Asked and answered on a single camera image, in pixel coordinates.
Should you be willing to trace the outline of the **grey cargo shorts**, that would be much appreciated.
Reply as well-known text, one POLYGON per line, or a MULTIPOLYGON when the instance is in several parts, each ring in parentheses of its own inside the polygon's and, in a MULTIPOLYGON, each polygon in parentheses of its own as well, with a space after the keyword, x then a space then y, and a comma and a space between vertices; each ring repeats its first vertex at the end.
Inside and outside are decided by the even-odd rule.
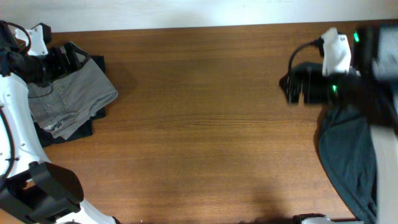
POLYGON ((104 57, 92 55, 82 69, 46 87, 28 84, 29 108, 34 121, 52 137, 68 139, 118 97, 105 68, 104 57))

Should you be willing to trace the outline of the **dark teal printed t-shirt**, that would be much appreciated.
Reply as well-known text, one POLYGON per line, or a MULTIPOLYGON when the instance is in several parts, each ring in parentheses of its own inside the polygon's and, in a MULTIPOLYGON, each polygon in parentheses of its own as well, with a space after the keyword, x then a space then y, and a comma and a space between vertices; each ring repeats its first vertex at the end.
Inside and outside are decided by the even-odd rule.
POLYGON ((351 213, 364 223, 376 223, 377 164, 366 118, 353 107, 329 109, 321 121, 318 153, 351 213))

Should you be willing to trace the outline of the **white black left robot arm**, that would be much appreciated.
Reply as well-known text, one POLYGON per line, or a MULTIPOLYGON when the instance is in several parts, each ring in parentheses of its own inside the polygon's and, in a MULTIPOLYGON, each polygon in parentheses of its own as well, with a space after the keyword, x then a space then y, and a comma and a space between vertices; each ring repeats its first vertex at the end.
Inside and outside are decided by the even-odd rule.
POLYGON ((118 95, 95 59, 51 28, 1 22, 1 209, 23 223, 116 223, 53 164, 38 130, 68 139, 118 95))

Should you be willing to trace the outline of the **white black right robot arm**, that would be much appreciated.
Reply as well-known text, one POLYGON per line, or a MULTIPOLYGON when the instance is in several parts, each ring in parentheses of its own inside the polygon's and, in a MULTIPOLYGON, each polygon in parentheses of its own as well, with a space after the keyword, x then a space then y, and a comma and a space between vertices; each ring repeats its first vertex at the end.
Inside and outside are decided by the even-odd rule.
POLYGON ((397 222, 397 26, 332 27, 309 42, 322 63, 289 62, 288 104, 325 105, 320 162, 356 223, 397 222))

